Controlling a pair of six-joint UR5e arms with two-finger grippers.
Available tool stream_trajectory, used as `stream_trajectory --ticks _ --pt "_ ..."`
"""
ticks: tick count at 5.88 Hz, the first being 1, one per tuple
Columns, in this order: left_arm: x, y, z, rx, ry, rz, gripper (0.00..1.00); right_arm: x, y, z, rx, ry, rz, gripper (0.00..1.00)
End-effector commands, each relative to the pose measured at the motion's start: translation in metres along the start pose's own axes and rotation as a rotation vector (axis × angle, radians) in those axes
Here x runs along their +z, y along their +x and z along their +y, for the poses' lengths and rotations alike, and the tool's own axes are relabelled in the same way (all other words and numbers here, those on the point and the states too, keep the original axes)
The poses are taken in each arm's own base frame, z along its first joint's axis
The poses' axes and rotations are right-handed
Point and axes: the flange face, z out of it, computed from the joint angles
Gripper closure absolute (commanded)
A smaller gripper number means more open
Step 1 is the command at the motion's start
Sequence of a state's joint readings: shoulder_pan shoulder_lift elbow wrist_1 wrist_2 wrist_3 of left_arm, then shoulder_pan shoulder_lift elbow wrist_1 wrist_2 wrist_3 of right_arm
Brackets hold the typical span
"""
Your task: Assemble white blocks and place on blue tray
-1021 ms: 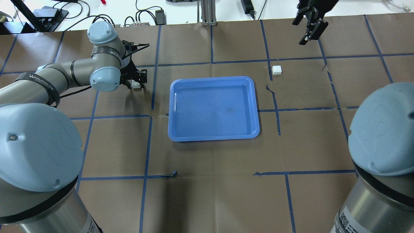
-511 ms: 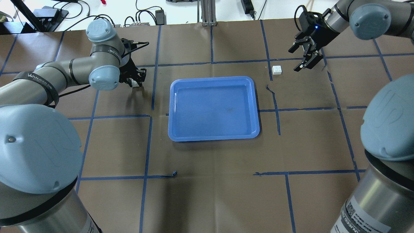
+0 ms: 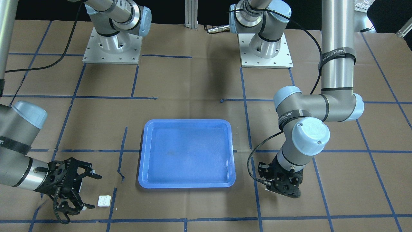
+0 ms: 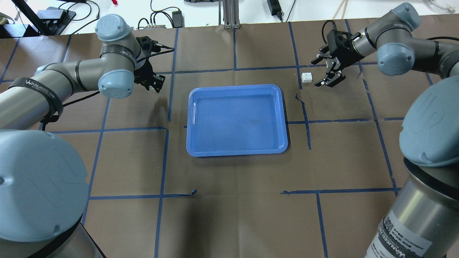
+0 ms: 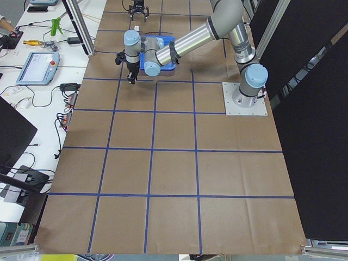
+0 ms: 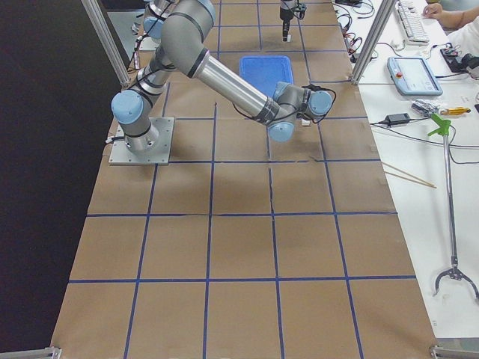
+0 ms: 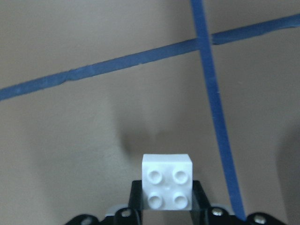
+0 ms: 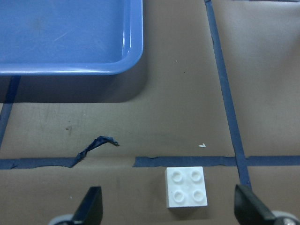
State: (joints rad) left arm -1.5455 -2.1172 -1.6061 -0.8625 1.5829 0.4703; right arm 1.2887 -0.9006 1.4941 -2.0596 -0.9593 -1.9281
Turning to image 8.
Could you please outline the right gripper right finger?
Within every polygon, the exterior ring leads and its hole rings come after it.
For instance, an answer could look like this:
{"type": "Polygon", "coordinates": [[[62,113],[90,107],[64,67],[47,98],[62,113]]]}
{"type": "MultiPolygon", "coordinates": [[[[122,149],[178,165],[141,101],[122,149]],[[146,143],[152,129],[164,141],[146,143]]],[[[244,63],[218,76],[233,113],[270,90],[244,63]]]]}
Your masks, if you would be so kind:
{"type": "Polygon", "coordinates": [[[248,186],[236,185],[234,215],[240,225],[280,225],[281,219],[248,186]]]}

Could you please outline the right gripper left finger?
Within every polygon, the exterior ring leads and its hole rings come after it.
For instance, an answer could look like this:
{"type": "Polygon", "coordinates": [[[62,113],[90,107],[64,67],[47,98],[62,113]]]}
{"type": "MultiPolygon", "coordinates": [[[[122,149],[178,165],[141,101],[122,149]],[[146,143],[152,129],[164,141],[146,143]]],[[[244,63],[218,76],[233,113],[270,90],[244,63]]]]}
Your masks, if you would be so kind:
{"type": "Polygon", "coordinates": [[[73,225],[100,225],[103,218],[103,201],[101,187],[90,187],[71,223],[73,225]]]}

